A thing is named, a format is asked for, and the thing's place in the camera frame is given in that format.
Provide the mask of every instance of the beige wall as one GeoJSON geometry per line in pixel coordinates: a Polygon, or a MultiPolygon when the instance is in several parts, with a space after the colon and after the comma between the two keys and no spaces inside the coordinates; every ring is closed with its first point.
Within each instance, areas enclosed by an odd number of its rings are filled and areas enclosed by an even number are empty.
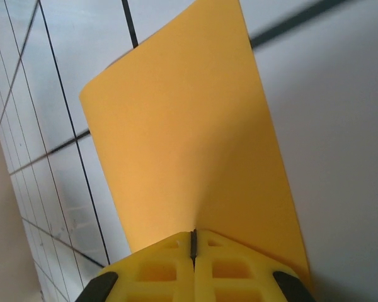
{"type": "Polygon", "coordinates": [[[40,285],[0,146],[0,301],[41,301],[40,285]]]}

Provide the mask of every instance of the yellow card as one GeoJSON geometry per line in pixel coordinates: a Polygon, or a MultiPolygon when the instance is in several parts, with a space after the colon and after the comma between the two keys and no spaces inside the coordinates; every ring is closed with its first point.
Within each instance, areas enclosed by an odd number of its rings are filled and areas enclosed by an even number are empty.
{"type": "Polygon", "coordinates": [[[133,252],[208,229],[309,284],[238,1],[195,1],[92,80],[81,102],[133,252]]]}

